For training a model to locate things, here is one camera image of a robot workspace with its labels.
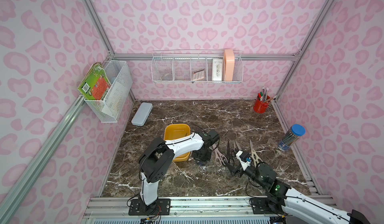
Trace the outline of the black scissors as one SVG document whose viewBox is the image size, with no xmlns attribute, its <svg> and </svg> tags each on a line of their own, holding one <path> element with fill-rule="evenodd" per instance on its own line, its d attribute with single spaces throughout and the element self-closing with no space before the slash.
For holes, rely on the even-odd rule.
<svg viewBox="0 0 384 224">
<path fill-rule="evenodd" d="M 227 153 L 226 153 L 227 163 L 230 165 L 234 165 L 234 150 L 230 147 L 230 141 L 227 142 Z"/>
</svg>

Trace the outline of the pink scissors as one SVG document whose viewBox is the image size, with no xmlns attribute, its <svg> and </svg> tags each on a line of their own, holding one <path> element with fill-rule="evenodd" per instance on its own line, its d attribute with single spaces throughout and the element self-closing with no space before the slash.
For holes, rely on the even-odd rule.
<svg viewBox="0 0 384 224">
<path fill-rule="evenodd" d="M 219 151 L 216 144 L 213 144 L 212 147 L 213 147 L 213 152 L 215 154 L 215 164 L 218 167 L 226 166 L 226 164 L 228 163 L 227 158 Z"/>
</svg>

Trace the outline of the cream handled scissors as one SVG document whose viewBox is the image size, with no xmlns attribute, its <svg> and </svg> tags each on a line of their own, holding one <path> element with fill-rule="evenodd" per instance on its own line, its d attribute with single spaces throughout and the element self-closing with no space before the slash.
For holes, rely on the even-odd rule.
<svg viewBox="0 0 384 224">
<path fill-rule="evenodd" d="M 253 164 L 254 164 L 255 167 L 257 167 L 257 165 L 258 165 L 259 163 L 263 162 L 263 161 L 262 161 L 262 159 L 258 156 L 256 150 L 254 149 L 254 145 L 253 145 L 253 143 L 252 143 L 251 140 L 249 140 L 249 144 L 250 144 L 251 158 L 252 158 L 252 160 L 253 160 Z"/>
</svg>

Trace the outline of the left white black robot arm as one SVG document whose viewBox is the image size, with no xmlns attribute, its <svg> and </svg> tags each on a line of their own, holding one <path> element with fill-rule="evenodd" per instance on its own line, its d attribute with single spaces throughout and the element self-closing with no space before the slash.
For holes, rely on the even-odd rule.
<svg viewBox="0 0 384 224">
<path fill-rule="evenodd" d="M 220 139 L 215 130 L 200 131 L 174 140 L 155 138 L 139 158 L 142 189 L 139 200 L 145 207 L 158 199 L 159 181 L 165 176 L 176 157 L 190 152 L 203 165 L 211 159 L 211 147 Z"/>
</svg>

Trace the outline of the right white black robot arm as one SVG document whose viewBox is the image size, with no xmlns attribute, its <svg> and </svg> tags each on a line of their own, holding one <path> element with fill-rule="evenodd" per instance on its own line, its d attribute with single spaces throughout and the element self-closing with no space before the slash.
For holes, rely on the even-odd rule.
<svg viewBox="0 0 384 224">
<path fill-rule="evenodd" d="M 241 161 L 236 167 L 225 163 L 232 176 L 246 175 L 265 190 L 265 198 L 251 198 L 250 204 L 267 213 L 288 214 L 308 224 L 368 224 L 359 211 L 342 211 L 316 201 L 277 179 L 277 173 L 265 162 L 251 166 Z"/>
</svg>

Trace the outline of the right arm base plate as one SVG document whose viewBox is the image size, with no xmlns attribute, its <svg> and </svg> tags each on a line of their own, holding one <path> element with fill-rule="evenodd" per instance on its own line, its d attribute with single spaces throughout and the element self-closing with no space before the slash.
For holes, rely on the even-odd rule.
<svg viewBox="0 0 384 224">
<path fill-rule="evenodd" d="M 249 204 L 252 207 L 253 214 L 261 215 L 261 214 L 276 214 L 276 215 L 285 215 L 286 213 L 283 211 L 282 207 L 285 206 L 284 198 L 250 198 Z"/>
</svg>

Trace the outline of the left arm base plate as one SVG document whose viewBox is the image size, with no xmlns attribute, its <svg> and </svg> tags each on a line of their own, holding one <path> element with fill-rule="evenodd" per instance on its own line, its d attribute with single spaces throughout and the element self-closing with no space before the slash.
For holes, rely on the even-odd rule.
<svg viewBox="0 0 384 224">
<path fill-rule="evenodd" d="M 129 216 L 168 216 L 170 214 L 171 199 L 157 199 L 148 206 L 141 199 L 127 202 Z"/>
</svg>

